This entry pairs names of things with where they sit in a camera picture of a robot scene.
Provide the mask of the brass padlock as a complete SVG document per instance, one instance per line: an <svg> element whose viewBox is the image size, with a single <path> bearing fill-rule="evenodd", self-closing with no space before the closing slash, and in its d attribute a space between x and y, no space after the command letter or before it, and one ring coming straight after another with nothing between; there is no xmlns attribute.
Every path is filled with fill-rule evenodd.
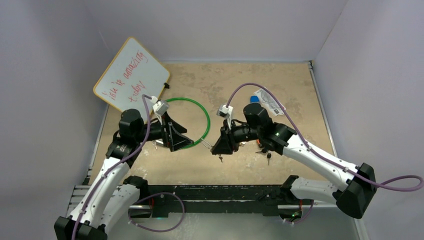
<svg viewBox="0 0 424 240"><path fill-rule="evenodd" d="M205 146L208 149L212 148L212 145L210 143L208 143L205 139L201 138L200 140L201 140L200 142L203 146Z"/></svg>

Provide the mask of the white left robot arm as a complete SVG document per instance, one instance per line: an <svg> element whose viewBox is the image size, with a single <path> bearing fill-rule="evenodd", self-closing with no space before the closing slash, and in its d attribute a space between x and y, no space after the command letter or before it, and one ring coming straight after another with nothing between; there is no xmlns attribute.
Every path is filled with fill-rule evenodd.
<svg viewBox="0 0 424 240"><path fill-rule="evenodd" d="M187 129L156 110L155 119L144 120L137 109L120 115L118 130L109 145L103 165L87 193L67 217L58 217L54 231L59 240L106 240L117 220L133 204L153 204L154 198L173 192L151 193L148 181L139 176L124 176L131 169L146 142L161 140L175 152L193 144Z"/></svg>

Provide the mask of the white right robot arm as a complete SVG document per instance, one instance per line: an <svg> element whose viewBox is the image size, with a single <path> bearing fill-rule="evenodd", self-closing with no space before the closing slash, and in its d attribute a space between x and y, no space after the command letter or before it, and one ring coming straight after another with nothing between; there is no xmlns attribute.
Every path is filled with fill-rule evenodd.
<svg viewBox="0 0 424 240"><path fill-rule="evenodd" d="M295 160L325 178L322 181L290 176L280 191L284 202L318 200L335 204L352 218L364 216L377 191L368 182L376 179L372 166L344 161L303 140L293 128L274 122L259 103L246 105L243 114L244 122L233 117L232 106L219 107L217 115L224 121L220 136L210 150L213 155L231 155L242 142L258 140L266 150Z"/></svg>

